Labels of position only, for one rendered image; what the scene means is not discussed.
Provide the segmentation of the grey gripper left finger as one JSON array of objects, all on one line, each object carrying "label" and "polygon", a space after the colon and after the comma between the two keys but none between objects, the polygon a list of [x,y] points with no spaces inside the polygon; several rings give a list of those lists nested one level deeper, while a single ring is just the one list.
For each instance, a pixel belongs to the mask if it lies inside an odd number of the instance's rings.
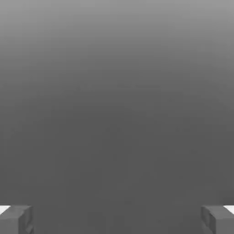
[{"label": "grey gripper left finger", "polygon": [[0,234],[34,234],[31,205],[0,205]]}]

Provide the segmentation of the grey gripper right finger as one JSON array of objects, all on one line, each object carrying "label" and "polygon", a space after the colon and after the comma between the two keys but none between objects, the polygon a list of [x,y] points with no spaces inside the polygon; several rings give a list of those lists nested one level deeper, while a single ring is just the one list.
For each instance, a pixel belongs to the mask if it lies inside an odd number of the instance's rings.
[{"label": "grey gripper right finger", "polygon": [[201,206],[203,234],[234,234],[234,205]]}]

